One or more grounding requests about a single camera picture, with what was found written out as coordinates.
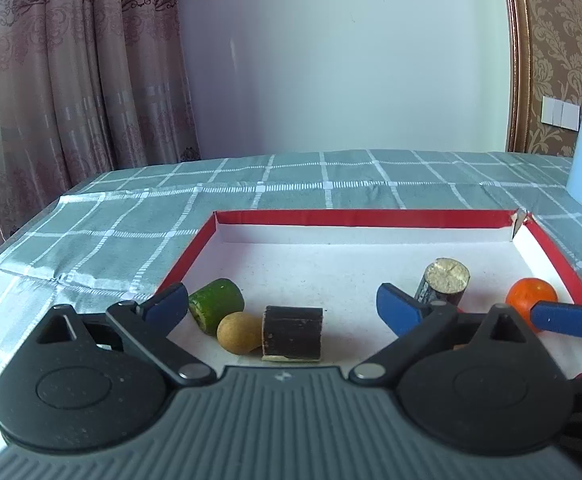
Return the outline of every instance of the metal screw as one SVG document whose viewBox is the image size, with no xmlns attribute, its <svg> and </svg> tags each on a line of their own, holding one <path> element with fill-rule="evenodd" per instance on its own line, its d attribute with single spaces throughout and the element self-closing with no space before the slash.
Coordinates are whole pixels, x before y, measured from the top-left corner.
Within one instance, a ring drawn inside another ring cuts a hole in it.
<svg viewBox="0 0 582 480">
<path fill-rule="evenodd" d="M 353 368 L 358 379 L 379 379 L 386 374 L 385 367 L 377 363 L 362 363 Z"/>
<path fill-rule="evenodd" d="M 211 374 L 211 368 L 204 363 L 191 363 L 181 367 L 178 374 L 183 379 L 204 379 Z"/>
</svg>

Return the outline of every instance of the gray tablecloth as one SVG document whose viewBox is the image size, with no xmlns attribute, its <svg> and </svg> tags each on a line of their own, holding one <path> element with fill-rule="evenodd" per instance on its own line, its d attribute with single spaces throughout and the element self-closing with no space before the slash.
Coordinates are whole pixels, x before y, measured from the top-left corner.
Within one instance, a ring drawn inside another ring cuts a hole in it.
<svg viewBox="0 0 582 480">
<path fill-rule="evenodd" d="M 582 278 L 582 206 L 564 190 L 570 164 L 511 153 L 359 150 L 101 175 L 0 251 L 0 371 L 52 304 L 101 312 L 120 298 L 148 298 L 214 210 L 522 207 Z"/>
</svg>

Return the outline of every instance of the wooden frame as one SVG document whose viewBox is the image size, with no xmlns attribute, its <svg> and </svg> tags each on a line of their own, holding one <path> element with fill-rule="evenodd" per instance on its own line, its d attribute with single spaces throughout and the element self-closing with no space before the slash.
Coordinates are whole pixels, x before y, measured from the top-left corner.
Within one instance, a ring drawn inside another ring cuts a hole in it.
<svg viewBox="0 0 582 480">
<path fill-rule="evenodd" d="M 531 43 L 527 0 L 507 0 L 511 46 L 508 152 L 525 152 L 531 108 Z"/>
</svg>

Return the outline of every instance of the curtain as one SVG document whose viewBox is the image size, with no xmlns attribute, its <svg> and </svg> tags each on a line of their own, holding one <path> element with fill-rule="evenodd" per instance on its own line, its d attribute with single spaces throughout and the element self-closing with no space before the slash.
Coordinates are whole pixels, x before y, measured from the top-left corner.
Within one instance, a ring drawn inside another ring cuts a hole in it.
<svg viewBox="0 0 582 480">
<path fill-rule="evenodd" d="M 177 0 L 0 0 L 0 228 L 105 171 L 196 160 Z"/>
</svg>

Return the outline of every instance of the light switch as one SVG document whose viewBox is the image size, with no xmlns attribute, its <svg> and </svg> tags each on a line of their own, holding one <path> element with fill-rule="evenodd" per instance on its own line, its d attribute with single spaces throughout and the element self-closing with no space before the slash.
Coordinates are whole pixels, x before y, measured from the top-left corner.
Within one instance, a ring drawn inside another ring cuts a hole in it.
<svg viewBox="0 0 582 480">
<path fill-rule="evenodd" d="M 553 126 L 560 126 L 562 124 L 562 109 L 564 108 L 564 101 L 554 99 L 554 118 L 551 120 Z"/>
<path fill-rule="evenodd" d="M 572 103 L 562 105 L 562 119 L 560 125 L 568 130 L 578 131 L 578 122 L 580 121 L 580 107 Z"/>
<path fill-rule="evenodd" d="M 553 97 L 542 96 L 542 113 L 540 115 L 540 121 L 545 124 L 553 124 L 554 120 L 554 102 Z"/>
</svg>

